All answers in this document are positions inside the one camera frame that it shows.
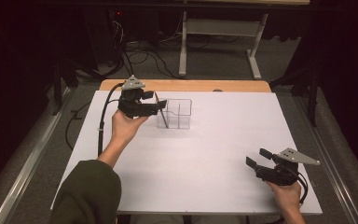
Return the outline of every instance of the gray mounting plate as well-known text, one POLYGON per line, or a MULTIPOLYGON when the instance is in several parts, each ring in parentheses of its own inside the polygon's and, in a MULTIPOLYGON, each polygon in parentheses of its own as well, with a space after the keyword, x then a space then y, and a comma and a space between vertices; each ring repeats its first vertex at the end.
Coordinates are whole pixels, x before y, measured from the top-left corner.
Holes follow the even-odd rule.
POLYGON ((287 148, 284 151, 277 154, 277 156, 286 161, 304 163, 308 165, 320 165, 320 161, 316 161, 311 157, 308 157, 300 152, 295 151, 292 148, 287 148))
POLYGON ((146 85, 140 81, 138 78, 136 78, 134 75, 132 75, 129 79, 127 79, 121 89, 123 91, 128 90, 134 90, 134 89, 141 89, 142 87, 145 87, 146 85))

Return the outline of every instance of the desk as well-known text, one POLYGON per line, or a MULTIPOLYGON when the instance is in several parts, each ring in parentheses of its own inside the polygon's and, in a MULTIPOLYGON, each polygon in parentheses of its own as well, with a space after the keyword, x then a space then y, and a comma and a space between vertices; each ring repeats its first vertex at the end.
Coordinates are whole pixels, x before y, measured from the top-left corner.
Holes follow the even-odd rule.
MULTIPOLYGON (((307 5, 309 0, 195 0, 194 2, 223 2, 223 3, 243 3, 243 4, 264 4, 264 5, 307 5)), ((251 49, 247 49, 247 57, 251 65, 254 79, 261 79, 255 54, 266 26, 269 14, 263 14, 260 21, 221 21, 221 20, 200 20, 188 19, 187 12, 183 12, 182 24, 182 47, 179 60, 179 76, 186 75, 187 67, 187 34, 195 35, 235 35, 249 36, 254 39, 251 49)))
MULTIPOLYGON (((62 180, 78 161, 97 157, 97 128, 108 93, 105 90, 121 80, 107 82, 101 86, 103 91, 94 95, 62 180)), ((115 166, 123 188, 120 214, 278 213, 269 187, 245 164, 249 156, 260 164, 273 165, 260 158, 261 147, 274 153, 296 148, 275 93, 265 88, 267 83, 221 81, 219 85, 219 81, 203 80, 144 80, 144 83, 146 89, 160 91, 160 98, 190 98, 191 128, 158 129, 155 116, 143 124, 115 166), (258 92, 241 92, 252 83, 260 87, 258 92), (205 91, 208 85, 212 85, 212 90, 220 87, 224 92, 205 91)), ((119 94, 114 92, 112 99, 119 94)), ((106 114, 113 114, 116 108, 117 105, 109 105, 106 114)), ((111 134, 110 120, 106 116, 105 146, 111 134)), ((307 178, 304 166, 300 165, 299 171, 307 178)), ((312 188, 302 212, 322 213, 312 188)))

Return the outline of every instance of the metal track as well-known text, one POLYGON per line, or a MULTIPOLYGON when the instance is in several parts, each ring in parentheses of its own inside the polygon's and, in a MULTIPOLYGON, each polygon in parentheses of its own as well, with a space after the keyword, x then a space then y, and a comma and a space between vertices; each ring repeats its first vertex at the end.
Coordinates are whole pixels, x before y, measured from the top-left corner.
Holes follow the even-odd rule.
POLYGON ((348 221, 353 224, 358 224, 358 211, 356 206, 353 203, 350 192, 348 191, 347 186, 343 182, 339 172, 334 165, 324 142, 319 135, 317 128, 314 128, 308 117, 307 117, 307 108, 305 103, 302 101, 300 97, 294 97, 295 103, 298 109, 301 111, 303 119, 306 121, 311 133, 312 137, 315 140, 315 143, 319 149, 319 154, 321 156, 322 164, 326 170, 327 176, 330 178, 331 184, 336 192, 336 195, 341 203, 341 206, 348 218, 348 221))
POLYGON ((31 178, 34 175, 34 171, 36 170, 37 165, 42 159, 43 153, 45 152, 45 145, 48 143, 49 138, 51 137, 55 127, 57 126, 58 121, 61 118, 62 111, 65 109, 73 93, 74 92, 70 91, 69 88, 66 88, 66 90, 64 91, 61 111, 59 111, 57 115, 54 116, 42 138, 32 150, 30 156, 28 157, 28 160, 22 167, 20 174, 17 176, 17 179, 11 187, 10 192, 8 193, 0 207, 0 224, 8 223, 11 216, 13 215, 17 204, 22 197, 22 194, 27 189, 31 178))

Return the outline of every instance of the sleeve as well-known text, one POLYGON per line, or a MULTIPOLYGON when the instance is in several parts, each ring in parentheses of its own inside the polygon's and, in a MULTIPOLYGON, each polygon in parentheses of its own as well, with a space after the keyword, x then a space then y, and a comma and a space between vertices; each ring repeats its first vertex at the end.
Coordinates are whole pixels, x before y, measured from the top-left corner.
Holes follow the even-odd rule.
POLYGON ((102 161, 80 161, 63 181, 50 223, 115 223, 121 182, 102 161))

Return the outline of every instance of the transparent container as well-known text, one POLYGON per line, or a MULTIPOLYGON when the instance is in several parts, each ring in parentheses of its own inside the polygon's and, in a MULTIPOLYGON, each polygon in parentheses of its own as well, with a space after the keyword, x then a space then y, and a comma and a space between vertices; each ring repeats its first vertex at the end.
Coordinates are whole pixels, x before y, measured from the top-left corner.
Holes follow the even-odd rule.
POLYGON ((189 99, 167 100, 167 105, 157 114, 157 127, 160 129, 190 129, 191 105, 189 99))

